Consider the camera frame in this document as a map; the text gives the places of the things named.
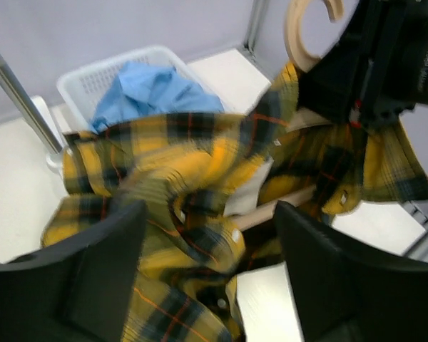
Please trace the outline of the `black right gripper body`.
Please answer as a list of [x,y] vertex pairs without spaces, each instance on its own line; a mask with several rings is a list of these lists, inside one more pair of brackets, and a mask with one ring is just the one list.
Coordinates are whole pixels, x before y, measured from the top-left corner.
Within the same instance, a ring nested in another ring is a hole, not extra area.
[[338,42],[299,80],[298,105],[332,123],[379,128],[398,121],[410,100],[384,90],[410,1],[359,1]]

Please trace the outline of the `white clothes rack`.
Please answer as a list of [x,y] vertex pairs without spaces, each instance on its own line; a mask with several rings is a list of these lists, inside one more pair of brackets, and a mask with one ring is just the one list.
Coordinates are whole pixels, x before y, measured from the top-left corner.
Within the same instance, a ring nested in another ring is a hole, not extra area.
[[59,174],[66,142],[54,114],[41,96],[30,97],[0,54],[0,87],[47,149],[46,164]]

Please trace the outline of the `wooden hanger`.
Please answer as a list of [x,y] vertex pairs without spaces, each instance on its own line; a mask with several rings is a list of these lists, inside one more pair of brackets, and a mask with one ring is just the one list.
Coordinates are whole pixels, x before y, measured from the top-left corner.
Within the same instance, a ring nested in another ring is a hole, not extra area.
[[[291,1],[287,9],[284,23],[285,47],[288,57],[295,67],[303,72],[308,72],[320,60],[320,57],[312,55],[307,51],[300,34],[301,21],[309,4],[310,0]],[[325,0],[324,5],[327,9],[331,22],[338,21],[343,17],[343,1]],[[317,113],[314,113],[307,108],[300,108],[296,114],[294,114],[287,127],[287,130],[292,132],[305,128],[329,124],[330,121],[324,119]],[[288,202],[297,207],[302,203],[310,200],[314,191],[315,186],[313,185],[297,192],[285,195],[281,197],[280,200]],[[272,219],[276,203],[277,202],[275,200],[268,202],[246,214],[233,217],[233,221],[237,228],[244,232],[251,227]]]

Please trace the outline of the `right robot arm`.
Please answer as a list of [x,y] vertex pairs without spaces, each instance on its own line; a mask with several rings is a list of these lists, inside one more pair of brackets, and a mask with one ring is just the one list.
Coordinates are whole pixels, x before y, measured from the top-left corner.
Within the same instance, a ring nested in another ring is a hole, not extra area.
[[428,1],[359,1],[337,42],[299,84],[299,106],[364,129],[428,105]]

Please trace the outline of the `yellow plaid shirt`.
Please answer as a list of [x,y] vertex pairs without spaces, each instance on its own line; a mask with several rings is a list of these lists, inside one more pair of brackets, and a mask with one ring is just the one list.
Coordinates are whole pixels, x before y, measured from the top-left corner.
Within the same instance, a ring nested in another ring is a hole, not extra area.
[[259,203],[314,187],[301,210],[332,219],[361,201],[428,200],[428,176],[401,123],[287,131],[298,77],[288,63],[247,115],[171,113],[68,136],[67,196],[47,247],[143,200],[146,234],[124,341],[244,341],[239,273],[282,261],[271,230],[238,232],[226,202],[268,160]]

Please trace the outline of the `aluminium frame post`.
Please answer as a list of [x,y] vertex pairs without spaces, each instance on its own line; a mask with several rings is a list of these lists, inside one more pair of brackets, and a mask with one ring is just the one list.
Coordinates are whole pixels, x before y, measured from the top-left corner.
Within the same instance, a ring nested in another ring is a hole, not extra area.
[[246,58],[254,58],[256,43],[260,30],[263,27],[269,5],[270,0],[253,0],[245,38],[243,39],[242,45],[238,48],[238,51]]

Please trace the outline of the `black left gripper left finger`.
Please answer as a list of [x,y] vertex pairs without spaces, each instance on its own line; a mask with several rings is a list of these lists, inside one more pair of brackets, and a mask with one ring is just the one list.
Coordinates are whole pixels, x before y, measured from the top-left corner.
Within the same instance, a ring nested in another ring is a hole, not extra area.
[[146,228],[137,200],[0,264],[0,341],[120,341]]

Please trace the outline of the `light blue shirt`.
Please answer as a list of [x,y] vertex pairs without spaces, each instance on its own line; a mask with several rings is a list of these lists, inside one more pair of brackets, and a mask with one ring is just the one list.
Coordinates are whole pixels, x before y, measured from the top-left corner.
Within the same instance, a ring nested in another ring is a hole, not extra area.
[[139,118],[190,111],[221,113],[224,106],[218,96],[182,77],[174,67],[127,62],[100,99],[89,128],[100,133]]

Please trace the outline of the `white plastic basket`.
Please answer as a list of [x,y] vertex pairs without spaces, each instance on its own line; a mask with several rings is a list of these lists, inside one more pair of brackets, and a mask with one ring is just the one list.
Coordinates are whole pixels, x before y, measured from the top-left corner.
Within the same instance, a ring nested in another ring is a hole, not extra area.
[[113,79],[127,62],[135,61],[152,66],[172,66],[179,76],[198,83],[206,93],[216,92],[195,71],[165,46],[153,45],[99,60],[62,75],[57,88],[71,115],[66,121],[74,130],[87,130],[96,106]]

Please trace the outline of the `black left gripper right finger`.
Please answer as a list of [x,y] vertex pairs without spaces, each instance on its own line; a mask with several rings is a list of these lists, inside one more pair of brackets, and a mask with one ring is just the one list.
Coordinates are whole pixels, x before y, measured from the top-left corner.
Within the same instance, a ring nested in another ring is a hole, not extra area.
[[428,263],[365,244],[287,202],[273,221],[306,341],[428,341]]

